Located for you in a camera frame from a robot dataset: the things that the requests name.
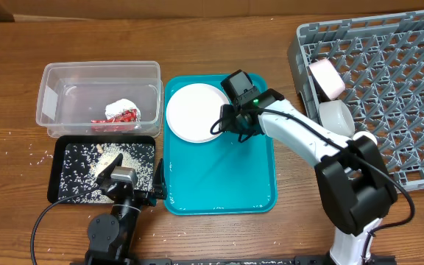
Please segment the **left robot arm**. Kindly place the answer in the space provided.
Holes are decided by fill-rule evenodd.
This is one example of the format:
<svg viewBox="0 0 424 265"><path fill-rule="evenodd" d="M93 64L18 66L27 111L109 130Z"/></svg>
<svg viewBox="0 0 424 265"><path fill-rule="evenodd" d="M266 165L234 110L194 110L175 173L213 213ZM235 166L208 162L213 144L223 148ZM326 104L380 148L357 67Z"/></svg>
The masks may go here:
<svg viewBox="0 0 424 265"><path fill-rule="evenodd" d="M98 215L88 225L89 247L85 264L147 264L130 252L135 226L144 206L154 207L167 195L164 165L161 160L152 179L152 189L136 188L138 177L133 168L123 167L123 155L99 173L96 183L103 195L113 200L110 213Z"/></svg>

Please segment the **large white plate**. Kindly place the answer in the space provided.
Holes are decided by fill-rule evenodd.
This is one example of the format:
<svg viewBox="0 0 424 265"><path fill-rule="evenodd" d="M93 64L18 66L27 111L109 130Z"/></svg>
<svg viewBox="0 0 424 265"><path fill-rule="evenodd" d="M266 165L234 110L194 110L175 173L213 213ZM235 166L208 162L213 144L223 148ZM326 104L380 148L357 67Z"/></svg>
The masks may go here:
<svg viewBox="0 0 424 265"><path fill-rule="evenodd" d="M221 107L229 100L218 88L193 83L176 91L166 106L169 129L180 139L201 144L220 135L211 134L212 125L220 118Z"/></svg>

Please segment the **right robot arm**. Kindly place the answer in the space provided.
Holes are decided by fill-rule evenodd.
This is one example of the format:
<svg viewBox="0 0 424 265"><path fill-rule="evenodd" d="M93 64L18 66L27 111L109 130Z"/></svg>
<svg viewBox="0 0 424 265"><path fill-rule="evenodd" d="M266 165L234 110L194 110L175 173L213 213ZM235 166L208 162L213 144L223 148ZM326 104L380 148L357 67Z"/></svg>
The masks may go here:
<svg viewBox="0 0 424 265"><path fill-rule="evenodd" d="M325 129L273 89L261 92L238 70L221 82L231 103L223 105L212 133L238 134L239 142L266 135L285 144L314 168L323 209L336 231L324 255L299 255L291 264L395 264L370 252L372 235L397 202L395 184L376 144Z"/></svg>

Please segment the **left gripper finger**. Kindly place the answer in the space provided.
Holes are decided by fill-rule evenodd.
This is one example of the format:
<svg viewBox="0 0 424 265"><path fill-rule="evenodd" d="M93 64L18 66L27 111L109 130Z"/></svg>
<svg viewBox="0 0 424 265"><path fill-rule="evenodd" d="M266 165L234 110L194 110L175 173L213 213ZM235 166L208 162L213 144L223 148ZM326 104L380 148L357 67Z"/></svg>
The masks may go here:
<svg viewBox="0 0 424 265"><path fill-rule="evenodd" d="M159 160L155 176L152 179L152 192L156 199L165 200L167 198L167 187L164 173L164 161L163 158L161 158Z"/></svg>
<svg viewBox="0 0 424 265"><path fill-rule="evenodd" d="M111 174L116 169L116 167L121 166L121 163L123 161L123 154L118 154L116 158L113 160L112 163L110 163L103 171L101 171L96 179L96 184L99 187L106 186L107 184L112 183L112 177Z"/></svg>

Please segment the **small white plate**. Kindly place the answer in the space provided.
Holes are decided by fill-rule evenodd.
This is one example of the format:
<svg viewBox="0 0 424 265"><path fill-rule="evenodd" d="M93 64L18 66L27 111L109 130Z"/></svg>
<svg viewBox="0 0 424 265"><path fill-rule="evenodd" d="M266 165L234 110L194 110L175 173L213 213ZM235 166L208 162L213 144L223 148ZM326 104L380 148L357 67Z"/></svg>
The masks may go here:
<svg viewBox="0 0 424 265"><path fill-rule="evenodd" d="M330 60L322 59L309 65L311 74L329 100L336 99L344 90L345 83Z"/></svg>

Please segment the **white napkin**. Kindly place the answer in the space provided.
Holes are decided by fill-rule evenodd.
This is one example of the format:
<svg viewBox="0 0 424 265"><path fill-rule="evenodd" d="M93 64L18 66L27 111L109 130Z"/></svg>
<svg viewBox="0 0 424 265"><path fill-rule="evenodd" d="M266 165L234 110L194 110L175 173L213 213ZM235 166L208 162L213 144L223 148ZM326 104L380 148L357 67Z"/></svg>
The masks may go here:
<svg viewBox="0 0 424 265"><path fill-rule="evenodd" d="M115 116L121 115L127 110L136 110L137 114L140 115L141 112L136 106L136 104L129 99L120 99L114 103L108 104L105 107L105 116L107 119L111 119Z"/></svg>

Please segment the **red snack wrapper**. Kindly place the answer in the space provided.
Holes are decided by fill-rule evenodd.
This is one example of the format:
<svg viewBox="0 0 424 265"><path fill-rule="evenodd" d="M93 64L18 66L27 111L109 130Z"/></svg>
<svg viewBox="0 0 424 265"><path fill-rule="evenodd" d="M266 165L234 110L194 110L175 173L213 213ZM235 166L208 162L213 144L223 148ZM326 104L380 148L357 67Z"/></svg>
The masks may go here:
<svg viewBox="0 0 424 265"><path fill-rule="evenodd" d="M107 120L92 120L91 129L95 132L128 132L139 128L141 114L137 109L125 110Z"/></svg>

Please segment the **grey bowl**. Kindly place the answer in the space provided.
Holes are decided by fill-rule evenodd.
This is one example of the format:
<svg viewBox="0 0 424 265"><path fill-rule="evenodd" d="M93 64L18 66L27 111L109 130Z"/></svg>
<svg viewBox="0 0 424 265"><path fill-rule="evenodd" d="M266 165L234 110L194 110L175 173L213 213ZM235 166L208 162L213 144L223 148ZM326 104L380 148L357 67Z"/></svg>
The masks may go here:
<svg viewBox="0 0 424 265"><path fill-rule="evenodd" d="M338 135L353 137L355 124L347 105L341 100L323 102L319 105L322 126Z"/></svg>

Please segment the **white paper cup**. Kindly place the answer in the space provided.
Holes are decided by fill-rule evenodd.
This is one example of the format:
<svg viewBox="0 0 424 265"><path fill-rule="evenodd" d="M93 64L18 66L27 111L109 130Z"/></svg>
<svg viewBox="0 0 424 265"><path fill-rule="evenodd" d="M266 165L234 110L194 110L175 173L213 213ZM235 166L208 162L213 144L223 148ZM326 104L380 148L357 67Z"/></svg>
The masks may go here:
<svg viewBox="0 0 424 265"><path fill-rule="evenodd" d="M357 139L360 139L361 137L366 137L370 139L375 145L378 144L377 138L371 132L368 131L358 131L353 135L352 139L355 141Z"/></svg>

